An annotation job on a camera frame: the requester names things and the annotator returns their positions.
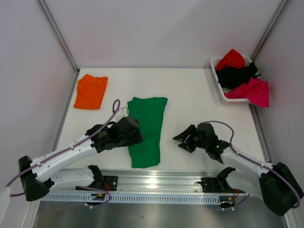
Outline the green t shirt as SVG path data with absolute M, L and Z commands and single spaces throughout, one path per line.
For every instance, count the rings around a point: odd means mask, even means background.
M 160 141 L 166 97 L 138 98 L 128 102 L 129 115 L 139 122 L 143 142 L 129 146 L 132 168 L 149 168 L 161 162 Z

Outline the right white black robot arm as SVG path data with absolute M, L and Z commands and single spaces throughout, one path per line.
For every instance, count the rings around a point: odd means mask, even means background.
M 198 182 L 203 192 L 238 190 L 262 200 L 278 216 L 300 206 L 304 192 L 285 164 L 258 160 L 237 150 L 231 140 L 220 140 L 212 121 L 192 124 L 173 140 L 189 153 L 203 149 L 212 160 L 226 166 L 215 178 L 202 178 Z

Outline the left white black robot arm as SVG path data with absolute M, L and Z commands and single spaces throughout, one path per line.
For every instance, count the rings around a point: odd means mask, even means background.
M 114 148 L 143 142 L 138 120 L 127 116 L 118 122 L 96 124 L 74 143 L 45 156 L 19 159 L 22 187 L 27 201 L 35 201 L 50 191 L 67 188 L 98 190 L 103 188 L 104 176 L 96 165 L 67 170 L 67 166 L 86 157 Z

